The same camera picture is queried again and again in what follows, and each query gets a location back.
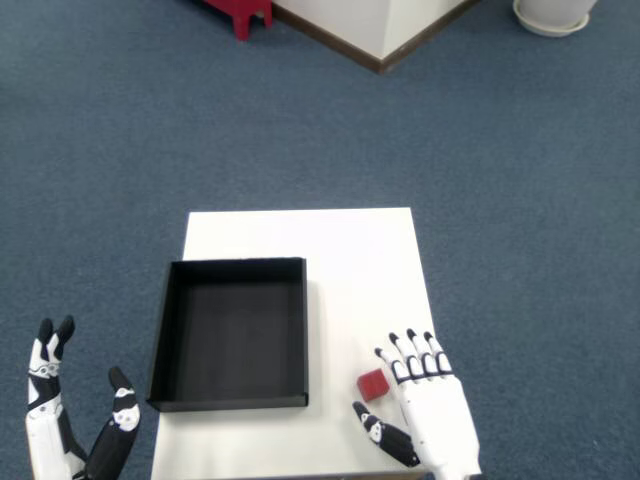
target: tabletop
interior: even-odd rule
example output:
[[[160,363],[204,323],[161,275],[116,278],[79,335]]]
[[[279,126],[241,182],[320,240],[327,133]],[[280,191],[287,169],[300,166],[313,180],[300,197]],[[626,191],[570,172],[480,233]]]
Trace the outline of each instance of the tabletop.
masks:
[[[263,257],[307,259],[309,405],[161,413],[152,480],[406,473],[351,403],[391,331],[433,332],[411,210],[190,214],[184,260]],[[393,394],[370,410],[406,429]]]

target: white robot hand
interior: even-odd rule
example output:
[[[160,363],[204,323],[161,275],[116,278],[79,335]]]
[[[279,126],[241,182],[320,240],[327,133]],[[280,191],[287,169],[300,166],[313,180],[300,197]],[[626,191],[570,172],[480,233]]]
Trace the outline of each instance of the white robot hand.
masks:
[[[140,409],[131,384],[114,367],[109,379],[115,391],[113,411],[89,455],[76,442],[62,405],[59,371],[64,345],[75,330],[68,316],[54,332],[42,321],[29,362],[29,454],[35,480],[115,480],[133,446]]]
[[[399,356],[376,349],[396,382],[400,408],[410,435],[372,415],[360,402],[353,408],[382,450],[407,466],[422,463],[437,480],[480,480],[479,444],[462,383],[438,341],[409,329],[407,338],[391,333]]]

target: black tray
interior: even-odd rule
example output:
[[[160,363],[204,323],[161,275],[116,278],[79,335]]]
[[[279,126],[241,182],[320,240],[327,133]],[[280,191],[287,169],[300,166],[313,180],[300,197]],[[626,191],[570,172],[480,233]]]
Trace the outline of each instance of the black tray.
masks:
[[[303,258],[173,262],[147,401],[157,410],[306,406]]]

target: red stool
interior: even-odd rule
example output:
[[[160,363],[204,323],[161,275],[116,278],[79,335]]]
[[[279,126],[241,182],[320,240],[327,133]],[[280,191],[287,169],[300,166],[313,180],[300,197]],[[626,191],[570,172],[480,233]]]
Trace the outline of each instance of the red stool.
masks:
[[[249,19],[258,12],[264,14],[264,24],[270,27],[271,0],[205,0],[209,5],[233,17],[233,30],[240,41],[249,39]]]

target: red stool leg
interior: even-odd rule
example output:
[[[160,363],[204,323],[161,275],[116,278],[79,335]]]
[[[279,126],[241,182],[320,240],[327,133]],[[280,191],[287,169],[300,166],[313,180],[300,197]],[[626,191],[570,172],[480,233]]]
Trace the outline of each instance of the red stool leg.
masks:
[[[234,16],[233,31],[236,34],[236,38],[241,42],[246,42],[247,40],[249,40],[249,17]]]
[[[265,2],[264,25],[265,27],[270,27],[271,25],[273,25],[273,20],[271,16],[271,0],[268,0],[267,2]]]

